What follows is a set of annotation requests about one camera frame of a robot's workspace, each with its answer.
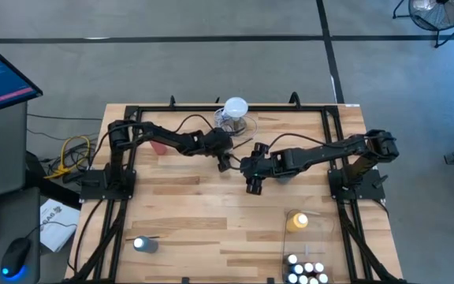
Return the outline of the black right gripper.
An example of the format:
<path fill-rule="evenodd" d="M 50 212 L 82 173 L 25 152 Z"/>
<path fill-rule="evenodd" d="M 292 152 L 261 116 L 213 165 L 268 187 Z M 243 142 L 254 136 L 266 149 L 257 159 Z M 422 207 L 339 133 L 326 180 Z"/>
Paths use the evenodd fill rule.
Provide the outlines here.
<path fill-rule="evenodd" d="M 277 151 L 270 154 L 270 146 L 263 143 L 255 143 L 249 157 L 241 159 L 240 172 L 246 179 L 246 193 L 259 196 L 262 193 L 262 181 L 266 178 L 275 178 L 275 167 L 281 159 Z"/>

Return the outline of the tall yellow paint bottle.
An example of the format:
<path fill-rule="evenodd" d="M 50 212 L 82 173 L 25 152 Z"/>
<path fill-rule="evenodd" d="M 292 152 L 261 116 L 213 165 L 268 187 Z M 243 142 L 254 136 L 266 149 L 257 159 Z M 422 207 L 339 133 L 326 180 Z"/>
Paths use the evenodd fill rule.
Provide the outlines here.
<path fill-rule="evenodd" d="M 305 229 L 308 225 L 308 217 L 306 214 L 298 212 L 292 217 L 289 217 L 285 229 L 289 233 L 299 232 Z"/>

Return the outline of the tall grey-blue paint bottle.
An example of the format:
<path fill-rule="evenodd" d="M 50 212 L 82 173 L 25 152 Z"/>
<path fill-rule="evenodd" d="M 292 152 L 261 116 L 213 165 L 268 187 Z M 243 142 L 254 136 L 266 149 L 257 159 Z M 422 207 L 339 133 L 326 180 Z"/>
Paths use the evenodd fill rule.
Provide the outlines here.
<path fill-rule="evenodd" d="M 158 242 L 145 236 L 136 237 L 132 244 L 133 248 L 138 252 L 155 253 L 158 250 Z"/>

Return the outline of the white mushroom lamp metal base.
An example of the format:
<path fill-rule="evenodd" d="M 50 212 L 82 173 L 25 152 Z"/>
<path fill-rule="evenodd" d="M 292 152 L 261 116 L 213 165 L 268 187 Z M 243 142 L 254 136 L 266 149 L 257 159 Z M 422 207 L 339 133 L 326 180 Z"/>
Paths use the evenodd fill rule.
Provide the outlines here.
<path fill-rule="evenodd" d="M 224 127 L 227 128 L 235 136 L 242 134 L 247 123 L 244 120 L 244 116 L 247 114 L 248 104 L 240 97 L 232 97 L 225 102 L 224 109 L 222 111 L 222 119 Z"/>

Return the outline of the clear plastic bin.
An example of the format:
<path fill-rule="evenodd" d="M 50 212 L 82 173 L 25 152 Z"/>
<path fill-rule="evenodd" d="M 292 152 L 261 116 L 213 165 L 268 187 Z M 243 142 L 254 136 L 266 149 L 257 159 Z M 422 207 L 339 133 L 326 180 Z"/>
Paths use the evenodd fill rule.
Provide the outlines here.
<path fill-rule="evenodd" d="M 286 231 L 285 226 L 289 217 L 292 217 L 295 213 L 304 213 L 308 217 L 308 225 L 305 229 L 289 233 Z M 327 284 L 333 284 L 333 272 L 332 265 L 329 263 L 330 255 L 332 249 L 328 244 L 328 241 L 332 237 L 332 232 L 334 230 L 335 224 L 332 228 L 327 228 L 325 224 L 326 218 L 320 215 L 317 212 L 300 210 L 300 209 L 290 209 L 285 212 L 284 227 L 282 234 L 282 244 L 281 244 L 281 280 L 284 284 L 285 276 L 288 273 L 294 273 L 292 267 L 294 265 L 287 265 L 285 262 L 286 256 L 289 254 L 295 254 L 298 258 L 298 263 L 304 265 L 307 262 L 310 263 L 322 263 L 324 265 L 324 271 L 329 277 L 329 282 Z M 307 278 L 314 277 L 320 273 L 306 273 L 303 269 L 301 275 L 306 275 Z"/>

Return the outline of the white paper booklet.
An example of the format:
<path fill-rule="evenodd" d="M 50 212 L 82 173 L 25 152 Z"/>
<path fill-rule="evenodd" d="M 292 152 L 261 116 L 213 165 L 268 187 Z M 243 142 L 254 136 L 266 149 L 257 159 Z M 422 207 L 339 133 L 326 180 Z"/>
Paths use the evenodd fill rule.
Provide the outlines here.
<path fill-rule="evenodd" d="M 40 207 L 40 241 L 52 252 L 58 252 L 75 233 L 80 211 L 49 199 Z"/>

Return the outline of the black floor fan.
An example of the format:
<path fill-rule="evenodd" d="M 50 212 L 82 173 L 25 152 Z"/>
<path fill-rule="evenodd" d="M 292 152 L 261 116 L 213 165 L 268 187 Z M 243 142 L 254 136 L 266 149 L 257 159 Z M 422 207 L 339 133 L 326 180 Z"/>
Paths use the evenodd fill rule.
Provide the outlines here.
<path fill-rule="evenodd" d="M 408 17 L 423 30 L 434 32 L 434 48 L 454 37 L 454 0 L 400 0 L 392 19 Z"/>

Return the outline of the black computer mouse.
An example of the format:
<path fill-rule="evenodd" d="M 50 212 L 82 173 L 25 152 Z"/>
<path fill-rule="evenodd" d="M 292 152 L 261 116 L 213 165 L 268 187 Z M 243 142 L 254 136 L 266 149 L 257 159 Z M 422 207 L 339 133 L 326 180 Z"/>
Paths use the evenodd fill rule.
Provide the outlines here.
<path fill-rule="evenodd" d="M 21 272 L 30 248 L 31 241 L 26 237 L 16 238 L 9 244 L 1 262 L 1 274 L 4 278 L 13 278 Z"/>

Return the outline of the black aluminium table frame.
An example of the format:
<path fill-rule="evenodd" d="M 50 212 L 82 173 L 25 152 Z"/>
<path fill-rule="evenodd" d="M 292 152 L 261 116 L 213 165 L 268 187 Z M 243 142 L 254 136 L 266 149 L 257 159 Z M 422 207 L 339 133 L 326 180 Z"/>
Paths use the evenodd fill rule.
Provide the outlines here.
<path fill-rule="evenodd" d="M 394 137 L 341 105 L 110 104 L 61 284 L 402 284 L 378 163 Z"/>

